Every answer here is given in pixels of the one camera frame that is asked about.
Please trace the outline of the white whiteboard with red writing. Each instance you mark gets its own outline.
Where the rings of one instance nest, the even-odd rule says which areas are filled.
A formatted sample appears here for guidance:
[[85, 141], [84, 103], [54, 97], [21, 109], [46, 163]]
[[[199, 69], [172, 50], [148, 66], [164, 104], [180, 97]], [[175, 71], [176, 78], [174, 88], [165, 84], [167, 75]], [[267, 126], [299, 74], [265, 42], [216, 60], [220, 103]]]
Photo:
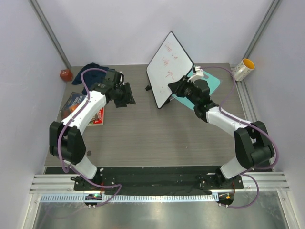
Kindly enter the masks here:
[[181, 80], [193, 67], [191, 57], [175, 34], [169, 32], [146, 68], [158, 109], [161, 109], [173, 94], [168, 84]]

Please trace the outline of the red paperback book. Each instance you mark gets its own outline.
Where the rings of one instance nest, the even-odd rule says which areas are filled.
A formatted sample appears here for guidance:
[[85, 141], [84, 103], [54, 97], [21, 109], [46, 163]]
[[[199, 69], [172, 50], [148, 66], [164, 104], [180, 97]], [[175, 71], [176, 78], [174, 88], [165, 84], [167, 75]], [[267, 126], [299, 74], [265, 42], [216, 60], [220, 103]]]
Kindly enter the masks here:
[[88, 123], [88, 126], [99, 126], [104, 124], [104, 107], [96, 113], [92, 120]]

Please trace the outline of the dark blue t shirt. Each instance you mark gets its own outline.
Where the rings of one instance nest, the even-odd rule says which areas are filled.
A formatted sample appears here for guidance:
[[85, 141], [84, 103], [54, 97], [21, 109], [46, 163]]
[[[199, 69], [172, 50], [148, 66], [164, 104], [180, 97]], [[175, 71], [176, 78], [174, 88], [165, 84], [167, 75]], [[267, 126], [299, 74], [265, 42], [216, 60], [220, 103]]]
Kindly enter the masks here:
[[87, 64], [86, 66], [84, 66], [79, 73], [76, 75], [76, 77], [74, 78], [74, 80], [72, 81], [72, 85], [79, 85], [82, 84], [81, 81], [81, 74], [86, 71], [87, 69], [91, 69], [91, 68], [98, 68], [101, 69], [101, 71], [99, 70], [90, 70], [87, 71], [84, 75], [83, 75], [83, 79], [84, 82], [86, 84], [86, 86], [88, 87], [88, 89], [95, 83], [100, 83], [103, 81], [103, 79], [106, 76], [106, 72], [110, 69], [109, 67], [105, 67], [105, 66], [100, 66], [98, 64], [95, 63], [90, 63]]

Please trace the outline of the blue nineteen eighty-four book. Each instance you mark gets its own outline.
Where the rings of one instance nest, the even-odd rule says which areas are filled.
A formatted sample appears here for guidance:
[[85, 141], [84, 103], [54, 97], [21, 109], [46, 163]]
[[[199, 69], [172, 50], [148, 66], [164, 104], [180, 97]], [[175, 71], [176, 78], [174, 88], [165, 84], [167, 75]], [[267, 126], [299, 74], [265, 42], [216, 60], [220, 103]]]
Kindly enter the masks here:
[[80, 105], [86, 97], [87, 96], [82, 93], [72, 92], [64, 106]]

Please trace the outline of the dark orange cover book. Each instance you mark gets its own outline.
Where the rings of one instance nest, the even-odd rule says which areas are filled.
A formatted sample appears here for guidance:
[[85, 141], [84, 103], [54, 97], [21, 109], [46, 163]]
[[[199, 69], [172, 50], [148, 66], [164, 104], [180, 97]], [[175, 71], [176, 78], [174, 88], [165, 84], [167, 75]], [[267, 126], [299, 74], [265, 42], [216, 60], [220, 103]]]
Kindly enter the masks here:
[[63, 120], [65, 118], [67, 118], [69, 115], [71, 115], [77, 109], [78, 106], [79, 106], [79, 104], [75, 104], [72, 106], [64, 106], [60, 112], [61, 119]]

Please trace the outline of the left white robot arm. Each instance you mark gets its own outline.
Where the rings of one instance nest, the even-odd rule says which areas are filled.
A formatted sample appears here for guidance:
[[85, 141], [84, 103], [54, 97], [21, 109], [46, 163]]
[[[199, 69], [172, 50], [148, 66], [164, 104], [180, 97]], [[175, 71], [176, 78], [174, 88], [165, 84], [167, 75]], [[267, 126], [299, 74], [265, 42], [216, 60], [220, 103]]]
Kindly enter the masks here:
[[114, 101], [115, 106], [126, 107], [135, 104], [129, 83], [124, 81], [122, 72], [107, 70], [101, 82], [88, 87], [84, 75], [81, 73], [81, 82], [87, 94], [80, 105], [61, 122], [52, 122], [49, 127], [49, 151], [57, 157], [64, 172], [75, 169], [85, 178], [85, 185], [90, 190], [97, 190], [102, 179], [97, 175], [97, 167], [88, 159], [86, 146], [82, 137], [84, 130], [93, 118], [105, 105]]

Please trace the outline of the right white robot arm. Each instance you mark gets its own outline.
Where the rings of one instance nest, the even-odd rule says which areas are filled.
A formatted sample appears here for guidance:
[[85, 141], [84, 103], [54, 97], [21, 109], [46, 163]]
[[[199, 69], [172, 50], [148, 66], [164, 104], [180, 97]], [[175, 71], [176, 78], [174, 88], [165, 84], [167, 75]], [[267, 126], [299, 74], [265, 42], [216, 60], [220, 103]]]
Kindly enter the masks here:
[[194, 104], [194, 112], [199, 119], [224, 130], [234, 138], [234, 158], [215, 172], [218, 187], [227, 188], [238, 175], [275, 156], [275, 148], [264, 123], [251, 123], [226, 113], [210, 98], [207, 81], [197, 79], [192, 82], [184, 76], [168, 86], [177, 97], [185, 97]]

